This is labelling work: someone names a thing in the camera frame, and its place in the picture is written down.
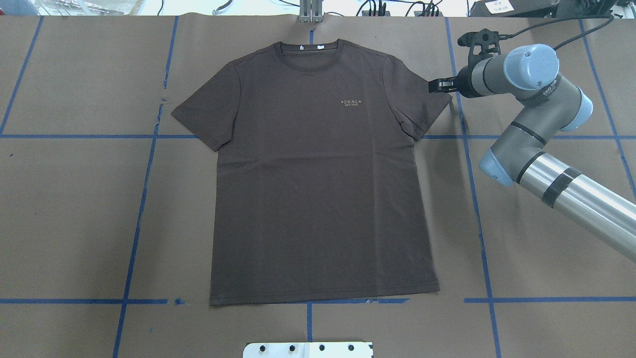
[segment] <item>short sleeve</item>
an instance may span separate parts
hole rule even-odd
[[[384,64],[382,81],[391,111],[402,130],[415,140],[422,138],[452,99],[445,93],[429,93],[428,81],[391,55]]]
[[[216,151],[232,140],[239,100],[239,74],[227,64],[181,103],[172,116]]]

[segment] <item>brown t-shirt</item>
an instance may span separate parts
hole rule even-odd
[[[339,39],[228,63],[172,115],[219,151],[210,305],[439,290],[415,158],[450,102]]]

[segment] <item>label sticker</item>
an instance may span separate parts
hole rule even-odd
[[[508,0],[491,1],[486,3],[486,7],[490,13],[507,13],[515,10]]]

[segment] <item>printed logo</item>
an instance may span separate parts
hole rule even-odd
[[[340,101],[340,103],[342,103],[345,107],[351,107],[351,106],[359,106],[362,103],[362,101],[358,99],[345,99],[343,101]]]

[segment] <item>metal bracket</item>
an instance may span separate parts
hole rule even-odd
[[[243,358],[373,358],[371,342],[250,343]]]
[[[500,55],[499,40],[506,39],[500,36],[498,31],[490,31],[483,29],[480,32],[467,32],[457,39],[459,46],[469,47],[468,67],[474,68],[479,61],[493,57],[495,54]],[[475,46],[480,47],[480,52],[476,54]]]
[[[300,0],[300,22],[322,22],[322,0]]]

